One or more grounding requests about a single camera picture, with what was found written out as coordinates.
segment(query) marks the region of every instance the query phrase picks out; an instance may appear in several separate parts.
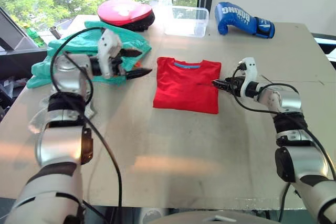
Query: blue boxing glove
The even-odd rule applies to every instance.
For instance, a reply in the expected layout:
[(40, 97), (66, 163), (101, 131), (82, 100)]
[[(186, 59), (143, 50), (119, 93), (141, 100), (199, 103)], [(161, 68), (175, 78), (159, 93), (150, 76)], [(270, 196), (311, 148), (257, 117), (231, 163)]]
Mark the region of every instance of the blue boxing glove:
[(271, 21), (251, 17), (239, 6), (230, 2), (220, 2), (215, 9), (217, 28), (220, 34), (227, 34), (227, 25), (234, 25), (241, 30), (262, 38), (273, 38), (274, 24)]

